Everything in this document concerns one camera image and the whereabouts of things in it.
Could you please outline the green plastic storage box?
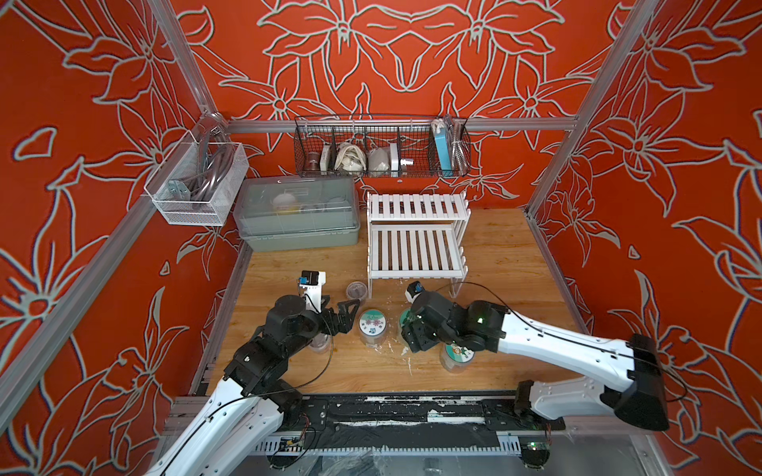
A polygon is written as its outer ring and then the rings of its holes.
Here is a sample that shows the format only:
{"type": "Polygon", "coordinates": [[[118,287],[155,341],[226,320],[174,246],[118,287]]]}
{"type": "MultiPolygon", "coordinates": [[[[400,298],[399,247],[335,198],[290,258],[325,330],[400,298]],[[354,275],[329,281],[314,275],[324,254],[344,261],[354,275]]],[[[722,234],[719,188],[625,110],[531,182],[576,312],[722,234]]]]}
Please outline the green plastic storage box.
{"type": "Polygon", "coordinates": [[[233,217],[257,253],[353,246],[360,230],[351,178],[245,180],[233,217]]]}

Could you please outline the small clear cup front left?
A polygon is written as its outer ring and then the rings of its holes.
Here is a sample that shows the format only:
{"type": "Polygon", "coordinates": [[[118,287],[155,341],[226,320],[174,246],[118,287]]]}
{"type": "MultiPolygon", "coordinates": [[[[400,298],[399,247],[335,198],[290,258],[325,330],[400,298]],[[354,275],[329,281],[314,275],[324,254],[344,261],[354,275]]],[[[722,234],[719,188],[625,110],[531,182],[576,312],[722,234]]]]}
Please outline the small clear cup front left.
{"type": "Polygon", "coordinates": [[[333,345],[333,338],[325,333],[320,333],[315,336],[309,344],[309,349],[317,354],[323,354],[331,349],[333,345]]]}

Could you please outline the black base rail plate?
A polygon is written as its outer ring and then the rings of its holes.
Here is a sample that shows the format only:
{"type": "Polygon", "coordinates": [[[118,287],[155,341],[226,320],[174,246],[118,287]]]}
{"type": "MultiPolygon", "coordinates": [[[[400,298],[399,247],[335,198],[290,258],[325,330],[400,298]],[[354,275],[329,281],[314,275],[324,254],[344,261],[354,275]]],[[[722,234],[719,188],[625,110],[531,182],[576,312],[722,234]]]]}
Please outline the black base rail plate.
{"type": "Polygon", "coordinates": [[[561,418],[545,420],[515,410],[514,391],[442,391],[368,394],[273,393],[264,397],[284,414],[281,432],[317,434],[383,426],[474,426],[498,432],[562,432],[561,418]]]}

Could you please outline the clear plastic wall basket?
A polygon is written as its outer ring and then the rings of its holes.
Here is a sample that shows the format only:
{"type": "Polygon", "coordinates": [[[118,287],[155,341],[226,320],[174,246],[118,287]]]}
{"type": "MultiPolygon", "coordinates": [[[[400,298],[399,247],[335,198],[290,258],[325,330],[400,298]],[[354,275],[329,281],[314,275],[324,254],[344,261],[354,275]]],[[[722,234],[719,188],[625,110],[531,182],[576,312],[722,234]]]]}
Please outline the clear plastic wall basket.
{"type": "Polygon", "coordinates": [[[208,134],[186,133],[146,180],[144,190],[171,225],[226,223],[249,169],[244,147],[208,134]]]}

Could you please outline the seed jar pink flower lid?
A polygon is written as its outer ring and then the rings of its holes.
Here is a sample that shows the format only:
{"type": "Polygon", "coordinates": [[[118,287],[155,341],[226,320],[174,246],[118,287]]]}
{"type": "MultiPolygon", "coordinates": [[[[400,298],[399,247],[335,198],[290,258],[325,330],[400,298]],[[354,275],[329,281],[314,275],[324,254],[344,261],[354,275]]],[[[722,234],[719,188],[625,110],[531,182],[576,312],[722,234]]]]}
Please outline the seed jar pink flower lid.
{"type": "Polygon", "coordinates": [[[386,339],[388,321],[379,309],[365,309],[358,321],[360,340],[369,347],[378,347],[386,339]]]}

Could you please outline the seed jar radish lid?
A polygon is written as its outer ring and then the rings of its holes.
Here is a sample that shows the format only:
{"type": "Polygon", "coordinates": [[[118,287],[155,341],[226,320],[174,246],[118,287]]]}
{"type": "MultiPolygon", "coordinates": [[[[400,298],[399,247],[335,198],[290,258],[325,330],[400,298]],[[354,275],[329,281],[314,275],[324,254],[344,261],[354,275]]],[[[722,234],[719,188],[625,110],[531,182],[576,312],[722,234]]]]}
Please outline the seed jar radish lid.
{"type": "Polygon", "coordinates": [[[470,367],[475,352],[455,344],[444,344],[441,347],[440,361],[444,370],[450,373],[462,373],[470,367]]]}

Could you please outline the white cloth bundle in basket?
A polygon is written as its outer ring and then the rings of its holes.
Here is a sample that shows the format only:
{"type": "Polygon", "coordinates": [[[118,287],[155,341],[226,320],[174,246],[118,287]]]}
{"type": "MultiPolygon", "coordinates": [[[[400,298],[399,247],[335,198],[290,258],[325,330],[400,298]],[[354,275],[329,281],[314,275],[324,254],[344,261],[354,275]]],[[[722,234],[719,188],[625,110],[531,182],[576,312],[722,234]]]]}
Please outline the white cloth bundle in basket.
{"type": "Polygon", "coordinates": [[[366,171],[367,162],[363,150],[351,143],[342,143],[337,151],[333,169],[345,174],[362,174],[366,171]]]}

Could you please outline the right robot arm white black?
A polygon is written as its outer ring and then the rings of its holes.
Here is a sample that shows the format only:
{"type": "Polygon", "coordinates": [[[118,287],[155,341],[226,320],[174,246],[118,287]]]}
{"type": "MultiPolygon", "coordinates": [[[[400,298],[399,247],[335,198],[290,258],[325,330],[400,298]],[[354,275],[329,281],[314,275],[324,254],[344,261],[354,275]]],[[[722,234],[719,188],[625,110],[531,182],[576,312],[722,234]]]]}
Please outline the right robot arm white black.
{"type": "Polygon", "coordinates": [[[437,343],[472,352],[518,355],[577,373],[558,382],[523,381],[514,409],[544,420],[615,416],[664,432],[670,426],[664,371],[653,338],[602,338],[521,315],[504,303],[473,301],[462,307],[415,282],[406,291],[410,315],[402,336],[414,352],[437,343]]]}

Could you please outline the small clear cup back left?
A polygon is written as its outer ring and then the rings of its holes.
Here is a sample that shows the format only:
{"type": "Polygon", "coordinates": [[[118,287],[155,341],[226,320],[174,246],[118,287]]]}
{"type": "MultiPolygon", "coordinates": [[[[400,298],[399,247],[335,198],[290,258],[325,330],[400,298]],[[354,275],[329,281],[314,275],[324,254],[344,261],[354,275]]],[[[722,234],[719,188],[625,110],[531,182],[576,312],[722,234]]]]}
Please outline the small clear cup back left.
{"type": "Polygon", "coordinates": [[[368,288],[365,282],[351,282],[345,289],[345,295],[349,301],[359,301],[361,305],[366,303],[368,288]]]}

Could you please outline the light blue box in basket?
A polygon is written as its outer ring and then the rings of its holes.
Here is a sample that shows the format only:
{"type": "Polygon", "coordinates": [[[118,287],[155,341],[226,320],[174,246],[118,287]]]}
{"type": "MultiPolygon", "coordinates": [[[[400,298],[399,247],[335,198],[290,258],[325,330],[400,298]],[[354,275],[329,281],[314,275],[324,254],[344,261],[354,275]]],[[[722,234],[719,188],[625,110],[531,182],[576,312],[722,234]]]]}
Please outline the light blue box in basket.
{"type": "Polygon", "coordinates": [[[452,159],[450,158],[450,126],[444,119],[435,119],[432,122],[432,132],[440,162],[440,168],[444,177],[452,175],[452,159]]]}

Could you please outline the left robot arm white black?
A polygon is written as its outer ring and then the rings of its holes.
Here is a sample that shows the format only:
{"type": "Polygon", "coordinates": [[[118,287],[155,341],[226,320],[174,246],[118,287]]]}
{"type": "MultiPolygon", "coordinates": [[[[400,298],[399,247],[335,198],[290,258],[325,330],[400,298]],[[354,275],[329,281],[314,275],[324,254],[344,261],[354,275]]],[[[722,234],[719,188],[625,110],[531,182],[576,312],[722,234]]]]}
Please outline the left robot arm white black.
{"type": "Polygon", "coordinates": [[[348,333],[358,299],[338,309],[329,299],[284,296],[254,337],[236,350],[216,389],[149,475],[229,475],[284,422],[302,414],[302,394],[283,380],[291,357],[325,334],[348,333]]]}

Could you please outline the small clear cup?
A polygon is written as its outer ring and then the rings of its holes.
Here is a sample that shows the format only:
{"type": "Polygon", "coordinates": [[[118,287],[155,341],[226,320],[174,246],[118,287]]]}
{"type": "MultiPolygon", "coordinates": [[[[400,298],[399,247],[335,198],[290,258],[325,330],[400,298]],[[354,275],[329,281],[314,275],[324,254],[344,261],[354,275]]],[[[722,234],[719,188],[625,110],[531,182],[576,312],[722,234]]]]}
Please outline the small clear cup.
{"type": "Polygon", "coordinates": [[[365,282],[351,282],[345,289],[345,295],[349,301],[359,301],[361,305],[366,303],[368,288],[365,282]]]}
{"type": "Polygon", "coordinates": [[[320,333],[315,336],[309,344],[309,349],[317,354],[323,354],[331,349],[333,345],[333,338],[325,333],[320,333]]]}

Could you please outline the white slatted two-tier shelf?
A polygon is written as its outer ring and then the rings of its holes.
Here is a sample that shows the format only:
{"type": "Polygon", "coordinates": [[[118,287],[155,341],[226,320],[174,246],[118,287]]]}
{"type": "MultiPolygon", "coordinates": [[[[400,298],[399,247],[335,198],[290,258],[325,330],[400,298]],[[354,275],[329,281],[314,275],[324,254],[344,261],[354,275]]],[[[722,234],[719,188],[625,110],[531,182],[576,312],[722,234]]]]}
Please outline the white slatted two-tier shelf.
{"type": "Polygon", "coordinates": [[[468,277],[466,194],[367,194],[367,290],[377,280],[448,280],[456,298],[468,277]]]}

